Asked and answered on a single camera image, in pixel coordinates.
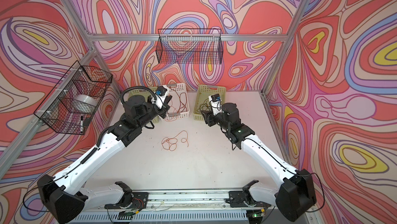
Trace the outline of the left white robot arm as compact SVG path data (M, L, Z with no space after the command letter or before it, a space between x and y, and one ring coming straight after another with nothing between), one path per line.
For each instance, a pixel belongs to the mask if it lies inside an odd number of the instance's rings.
M108 204L128 208L132 204L132 190L121 181L94 189L83 190L82 186L112 156L130 145L155 117L165 118L171 99L130 97L123 103L125 112L120 120L106 128L89 151L56 175L46 174L38 180L41 202L58 223L67 224L90 208Z

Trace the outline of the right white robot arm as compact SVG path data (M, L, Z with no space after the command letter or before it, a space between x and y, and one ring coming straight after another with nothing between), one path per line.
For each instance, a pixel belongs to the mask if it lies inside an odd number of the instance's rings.
M317 202L313 176L306 169L298 170L269 149L247 125L241 122L234 103L211 100L210 110L202 111L205 123L218 125L222 133L237 147L250 155L273 179L275 189L252 181L245 186L248 200L277 206L280 213L294 222Z

